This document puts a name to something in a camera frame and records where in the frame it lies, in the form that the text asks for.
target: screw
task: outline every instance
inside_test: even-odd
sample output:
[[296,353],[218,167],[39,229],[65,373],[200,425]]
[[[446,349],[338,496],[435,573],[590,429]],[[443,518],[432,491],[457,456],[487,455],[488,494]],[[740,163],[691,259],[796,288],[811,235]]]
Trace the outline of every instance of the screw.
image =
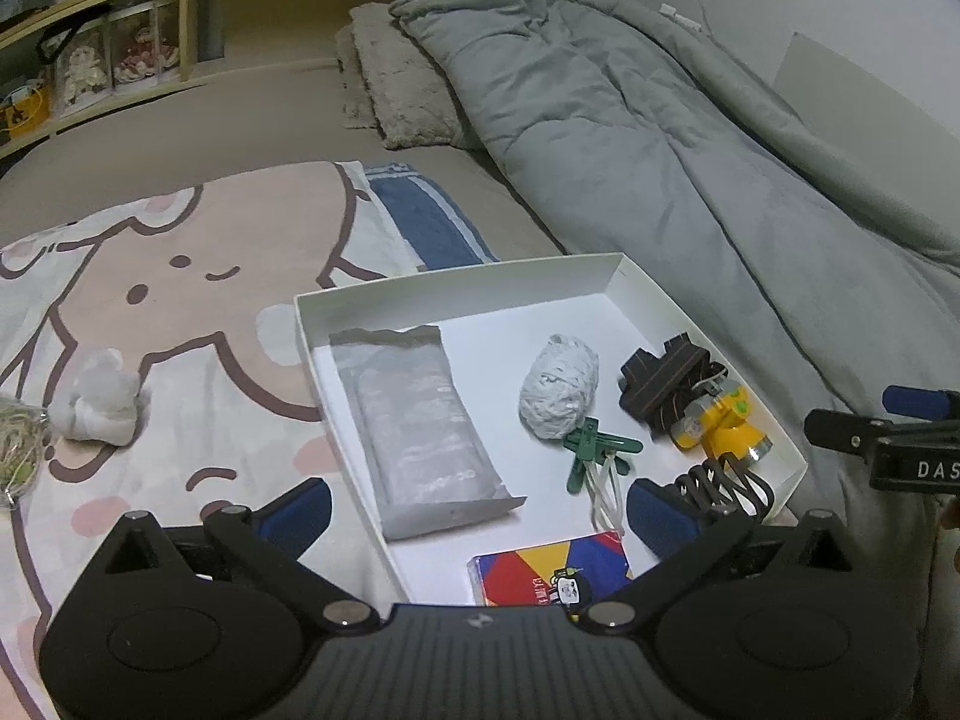
[[587,610],[587,617],[604,628],[624,628],[634,621],[637,613],[621,601],[601,601]]
[[373,610],[363,601],[344,599],[334,601],[323,607],[323,616],[341,628],[353,628],[364,623],[373,614]]

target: gray packaged item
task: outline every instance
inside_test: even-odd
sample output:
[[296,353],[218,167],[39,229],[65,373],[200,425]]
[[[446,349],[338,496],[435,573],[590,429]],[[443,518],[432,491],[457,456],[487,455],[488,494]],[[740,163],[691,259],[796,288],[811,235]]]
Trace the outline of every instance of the gray packaged item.
[[439,327],[344,330],[330,348],[363,443],[383,538],[420,536],[522,506],[493,468]]

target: white plush toy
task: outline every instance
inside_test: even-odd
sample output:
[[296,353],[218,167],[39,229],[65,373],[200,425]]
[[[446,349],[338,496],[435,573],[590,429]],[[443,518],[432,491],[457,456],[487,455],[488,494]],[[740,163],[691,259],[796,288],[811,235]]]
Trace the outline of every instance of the white plush toy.
[[73,382],[63,382],[48,413],[66,439],[126,446],[136,432],[140,378],[119,370],[109,353],[96,357]]

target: open cardboard box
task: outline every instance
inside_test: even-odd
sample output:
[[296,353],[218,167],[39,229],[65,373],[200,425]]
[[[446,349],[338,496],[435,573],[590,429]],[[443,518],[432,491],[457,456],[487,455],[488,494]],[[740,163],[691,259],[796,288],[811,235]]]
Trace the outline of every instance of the open cardboard box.
[[[477,555],[593,533],[587,493],[573,496],[565,489],[572,453],[536,439],[517,415],[520,385],[551,334],[582,338],[599,355],[600,386],[590,414],[600,420],[600,430],[644,444],[640,454],[628,456],[634,468],[630,476],[618,477],[624,495],[638,476],[669,484],[704,459],[699,448],[683,453],[669,440],[654,442],[645,425],[619,408],[619,370],[639,346],[659,356],[664,341],[688,333],[727,365],[731,376],[750,385],[653,279],[622,254],[471,266],[323,290],[298,296],[296,316],[301,354],[344,477],[398,590],[418,604],[475,603],[467,564]],[[354,327],[405,330],[421,324],[440,327],[454,384],[497,472],[512,495],[528,497],[505,517],[387,543],[329,336]],[[750,396],[751,420],[774,445],[754,466],[776,493],[774,517],[803,479],[806,461],[760,399],[752,391]],[[623,545],[635,576],[656,563],[629,527]]]

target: gray comforter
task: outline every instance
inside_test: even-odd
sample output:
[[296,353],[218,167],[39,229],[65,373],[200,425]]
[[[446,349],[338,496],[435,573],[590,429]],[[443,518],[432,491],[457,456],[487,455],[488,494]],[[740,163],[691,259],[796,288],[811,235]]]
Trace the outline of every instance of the gray comforter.
[[934,504],[810,447],[813,408],[960,386],[960,241],[815,136],[704,36],[636,0],[399,0],[515,189],[571,252],[624,251],[748,377],[840,512],[926,603]]

